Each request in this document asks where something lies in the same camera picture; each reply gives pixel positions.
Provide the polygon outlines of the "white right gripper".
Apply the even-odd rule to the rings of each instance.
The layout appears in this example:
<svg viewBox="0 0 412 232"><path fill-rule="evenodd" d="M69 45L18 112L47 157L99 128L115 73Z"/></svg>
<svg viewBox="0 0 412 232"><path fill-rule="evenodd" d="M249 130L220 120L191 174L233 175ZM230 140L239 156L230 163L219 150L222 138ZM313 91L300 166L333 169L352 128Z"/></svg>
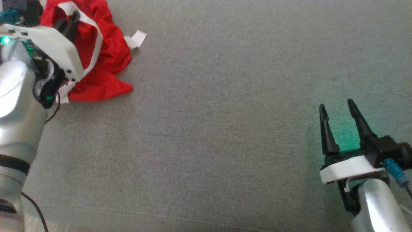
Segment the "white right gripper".
<svg viewBox="0 0 412 232"><path fill-rule="evenodd" d="M364 149L369 139L375 139L377 135L368 125L354 100L349 98L347 103L356 123L360 148ZM373 167L361 150L339 153L340 148L331 132L329 116L324 104L319 106L319 119L322 154L328 155L325 156L324 165L320 170L321 181L327 185L337 183L345 210L356 216L361 209L359 187L373 178L388 184L388 174L383 168Z"/></svg>

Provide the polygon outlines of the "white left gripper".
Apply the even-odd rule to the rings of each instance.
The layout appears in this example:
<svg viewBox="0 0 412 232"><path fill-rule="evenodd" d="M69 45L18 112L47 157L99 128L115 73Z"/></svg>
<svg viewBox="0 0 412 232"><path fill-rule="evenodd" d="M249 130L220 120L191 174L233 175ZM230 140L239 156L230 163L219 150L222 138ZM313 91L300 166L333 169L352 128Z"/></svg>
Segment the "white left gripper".
<svg viewBox="0 0 412 232"><path fill-rule="evenodd" d="M1 52L1 106L26 107L30 100L50 107L56 94L68 102L67 94L84 78L74 40L80 13L61 18L53 28L1 25L1 37L9 37ZM66 37L61 33L66 28Z"/></svg>

